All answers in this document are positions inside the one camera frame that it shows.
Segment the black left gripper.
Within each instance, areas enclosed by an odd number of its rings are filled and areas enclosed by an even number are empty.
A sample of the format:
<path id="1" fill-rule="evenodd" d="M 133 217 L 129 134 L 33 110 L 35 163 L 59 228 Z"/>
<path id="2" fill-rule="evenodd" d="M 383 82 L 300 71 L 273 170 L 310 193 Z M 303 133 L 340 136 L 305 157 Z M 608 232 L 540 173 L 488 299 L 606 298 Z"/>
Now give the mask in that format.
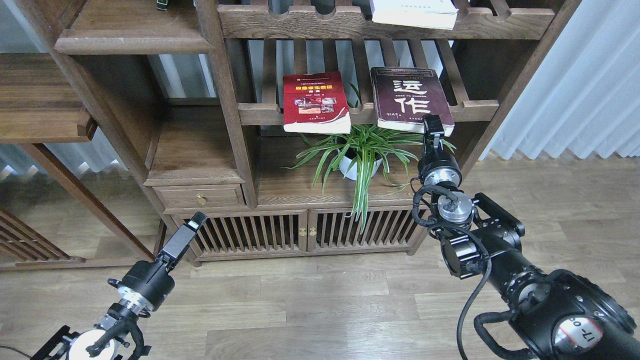
<path id="1" fill-rule="evenodd" d="M 203 212 L 196 212 L 160 249 L 155 262 L 139 260 L 121 280 L 110 278 L 109 284 L 118 289 L 122 299 L 136 304 L 137 309 L 157 311 L 175 287 L 169 272 L 182 260 L 190 242 L 207 219 Z"/>

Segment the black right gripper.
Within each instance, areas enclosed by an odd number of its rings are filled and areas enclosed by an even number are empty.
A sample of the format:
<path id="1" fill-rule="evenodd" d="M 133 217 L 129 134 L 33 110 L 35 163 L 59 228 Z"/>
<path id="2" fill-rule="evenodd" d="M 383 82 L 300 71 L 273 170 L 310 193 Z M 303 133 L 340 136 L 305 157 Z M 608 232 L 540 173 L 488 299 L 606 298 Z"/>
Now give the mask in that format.
<path id="1" fill-rule="evenodd" d="M 459 187 L 462 173 L 454 155 L 443 148 L 441 137 L 445 135 L 445 129 L 441 117 L 425 114 L 422 120 L 424 145 L 422 159 L 417 166 L 420 184 Z"/>

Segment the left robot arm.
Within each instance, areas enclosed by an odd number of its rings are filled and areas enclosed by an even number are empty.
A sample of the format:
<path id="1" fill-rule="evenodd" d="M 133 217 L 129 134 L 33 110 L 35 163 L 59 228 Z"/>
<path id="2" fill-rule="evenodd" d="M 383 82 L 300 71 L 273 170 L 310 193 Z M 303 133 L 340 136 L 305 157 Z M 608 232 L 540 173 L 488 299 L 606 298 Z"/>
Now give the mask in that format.
<path id="1" fill-rule="evenodd" d="M 165 301 L 175 287 L 169 275 L 181 261 L 198 230 L 206 223 L 207 216 L 196 212 L 181 225 L 153 262 L 139 260 L 121 280 L 110 278 L 107 282 L 118 290 L 121 298 L 112 303 L 105 316 L 91 330 L 71 332 L 62 326 L 32 357 L 32 360 L 121 360 L 119 346 L 129 347 L 130 336 L 135 348 L 131 360 L 149 355 L 137 321 L 148 318 Z"/>

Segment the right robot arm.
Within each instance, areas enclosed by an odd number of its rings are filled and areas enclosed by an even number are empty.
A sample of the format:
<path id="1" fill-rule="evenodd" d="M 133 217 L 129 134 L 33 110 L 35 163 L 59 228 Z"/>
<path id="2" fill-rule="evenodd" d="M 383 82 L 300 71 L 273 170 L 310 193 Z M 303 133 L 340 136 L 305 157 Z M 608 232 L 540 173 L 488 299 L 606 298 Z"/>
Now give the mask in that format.
<path id="1" fill-rule="evenodd" d="M 478 314 L 478 337 L 505 360 L 637 360 L 636 324 L 598 285 L 566 269 L 546 274 L 522 255 L 525 227 L 483 193 L 470 197 L 458 189 L 457 161 L 442 145 L 445 134 L 437 115 L 423 116 L 421 187 L 412 215 L 437 239 L 450 274 L 465 279 L 482 275 L 458 319 L 456 341 L 466 359 L 462 326 L 486 283 L 508 306 Z"/>

